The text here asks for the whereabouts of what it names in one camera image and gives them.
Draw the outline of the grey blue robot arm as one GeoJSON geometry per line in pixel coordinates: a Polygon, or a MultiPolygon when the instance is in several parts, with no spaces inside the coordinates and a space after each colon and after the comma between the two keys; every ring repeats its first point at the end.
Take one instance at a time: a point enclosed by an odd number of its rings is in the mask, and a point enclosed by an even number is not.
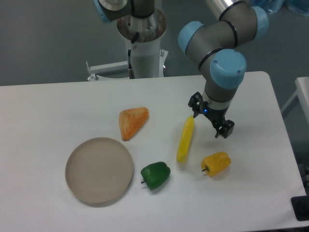
{"type": "MultiPolygon", "coordinates": [[[[268,17],[262,8],[249,7],[242,0],[209,0],[207,5],[217,23],[206,27],[190,22],[181,29],[177,41],[206,80],[204,91],[189,100],[193,115],[204,115],[217,136],[227,138],[235,124],[225,114],[247,68],[236,47],[264,35],[268,17]]],[[[94,6],[104,23],[116,21],[126,40],[129,78],[157,77],[162,66],[159,51],[152,44],[164,35],[167,20],[154,1],[96,0],[94,6]]]]}

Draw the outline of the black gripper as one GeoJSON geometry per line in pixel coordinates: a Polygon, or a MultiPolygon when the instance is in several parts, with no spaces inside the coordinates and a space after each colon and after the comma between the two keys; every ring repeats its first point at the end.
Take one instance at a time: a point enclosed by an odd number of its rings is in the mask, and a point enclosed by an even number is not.
{"type": "Polygon", "coordinates": [[[213,124],[216,129],[215,138],[222,136],[226,139],[232,134],[235,123],[232,120],[225,119],[227,108],[222,110],[210,108],[209,103],[203,100],[199,92],[190,97],[188,106],[193,111],[193,118],[202,114],[213,124]]]}

